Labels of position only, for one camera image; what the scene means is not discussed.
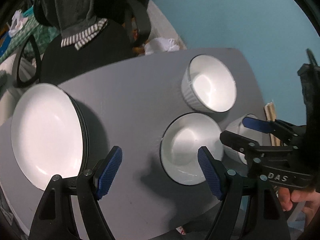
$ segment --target white plastic bag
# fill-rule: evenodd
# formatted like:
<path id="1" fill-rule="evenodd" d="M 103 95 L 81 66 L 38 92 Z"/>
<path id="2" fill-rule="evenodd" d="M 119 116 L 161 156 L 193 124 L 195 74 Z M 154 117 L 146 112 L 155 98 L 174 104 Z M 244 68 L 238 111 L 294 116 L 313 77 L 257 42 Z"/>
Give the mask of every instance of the white plastic bag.
<path id="1" fill-rule="evenodd" d="M 14 35 L 18 33 L 19 30 L 26 24 L 28 17 L 23 17 L 21 10 L 17 10 L 13 17 L 12 23 L 9 30 L 9 36 L 12 38 Z"/>
<path id="2" fill-rule="evenodd" d="M 154 38 L 144 47 L 145 55 L 150 55 L 157 52 L 176 51 L 180 47 L 175 39 Z"/>

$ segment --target blue gripper pad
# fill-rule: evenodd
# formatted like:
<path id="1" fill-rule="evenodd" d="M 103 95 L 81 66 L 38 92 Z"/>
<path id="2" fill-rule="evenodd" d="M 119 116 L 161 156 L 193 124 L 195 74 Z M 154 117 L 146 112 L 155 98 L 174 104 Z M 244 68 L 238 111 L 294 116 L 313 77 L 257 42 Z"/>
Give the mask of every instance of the blue gripper pad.
<path id="1" fill-rule="evenodd" d="M 209 152 L 207 147 L 201 147 L 198 150 L 198 162 L 204 174 L 204 177 L 209 185 L 212 195 L 216 196 L 218 200 L 223 200 L 224 193 L 222 191 L 224 181 L 220 181 L 214 167 L 212 166 L 209 158 L 207 157 L 205 151 Z"/>
<path id="2" fill-rule="evenodd" d="M 121 162 L 122 149 L 114 146 L 96 172 L 96 175 L 99 176 L 97 178 L 97 191 L 95 194 L 97 200 L 100 200 L 104 195 L 108 194 Z"/>
<path id="3" fill-rule="evenodd" d="M 242 120 L 242 124 L 246 128 L 263 132 L 263 133 L 271 133 L 273 130 L 269 122 L 251 118 L 251 117 L 245 117 Z"/>

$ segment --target black chair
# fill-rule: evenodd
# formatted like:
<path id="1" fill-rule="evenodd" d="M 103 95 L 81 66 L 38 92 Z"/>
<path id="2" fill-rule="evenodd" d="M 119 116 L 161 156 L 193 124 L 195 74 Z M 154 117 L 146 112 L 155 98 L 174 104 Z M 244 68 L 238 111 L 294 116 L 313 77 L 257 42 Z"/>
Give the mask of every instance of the black chair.
<path id="1" fill-rule="evenodd" d="M 37 20 L 39 15 L 42 15 L 41 10 L 36 8 Z M 133 17 L 138 30 L 137 39 L 134 39 L 132 33 Z M 16 77 L 15 85 L 20 88 L 28 87 L 36 80 L 58 85 L 98 67 L 134 57 L 132 48 L 140 46 L 150 35 L 150 20 L 146 8 L 136 0 L 126 2 L 124 20 L 125 28 L 109 19 L 107 27 L 79 51 L 72 45 L 61 48 L 62 38 L 58 35 L 45 50 L 42 61 L 35 39 L 30 36 L 18 49 L 13 64 L 12 76 Z M 36 74 L 30 80 L 23 82 L 18 73 L 23 50 L 28 42 L 31 42 L 35 53 Z"/>

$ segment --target blue textured pad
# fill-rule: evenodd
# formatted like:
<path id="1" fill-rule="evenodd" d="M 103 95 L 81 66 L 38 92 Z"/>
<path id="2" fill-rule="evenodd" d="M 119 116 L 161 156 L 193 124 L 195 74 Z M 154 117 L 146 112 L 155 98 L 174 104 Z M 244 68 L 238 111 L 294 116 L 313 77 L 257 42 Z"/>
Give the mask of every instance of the blue textured pad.
<path id="1" fill-rule="evenodd" d="M 204 174 L 204 177 L 209 185 L 212 195 L 216 196 L 218 200 L 223 199 L 223 193 L 221 191 L 221 184 L 217 173 L 211 165 L 204 150 L 199 148 L 198 150 L 198 162 Z"/>
<path id="2" fill-rule="evenodd" d="M 256 130 L 259 132 L 263 132 L 263 133 L 271 133 L 272 132 L 272 127 L 271 127 L 270 123 L 263 121 L 263 120 L 259 120 L 259 119 L 255 119 L 255 118 L 251 118 L 251 117 L 245 117 L 242 120 L 242 124 L 246 128 Z"/>
<path id="3" fill-rule="evenodd" d="M 122 162 L 122 149 L 118 147 L 108 165 L 99 177 L 96 198 L 100 200 L 104 195 L 108 194 L 110 186 Z"/>

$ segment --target human hand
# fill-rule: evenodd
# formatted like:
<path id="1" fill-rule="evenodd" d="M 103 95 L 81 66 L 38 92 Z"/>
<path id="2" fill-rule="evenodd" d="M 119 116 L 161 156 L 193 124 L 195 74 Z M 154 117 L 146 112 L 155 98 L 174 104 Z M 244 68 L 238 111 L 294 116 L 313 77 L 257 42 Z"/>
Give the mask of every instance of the human hand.
<path id="1" fill-rule="evenodd" d="M 315 190 L 294 190 L 290 195 L 289 189 L 281 187 L 278 190 L 278 195 L 283 211 L 291 210 L 293 206 L 292 202 L 306 201 L 302 209 L 302 212 L 306 215 L 305 228 L 309 225 L 320 206 L 320 193 L 315 192 Z"/>

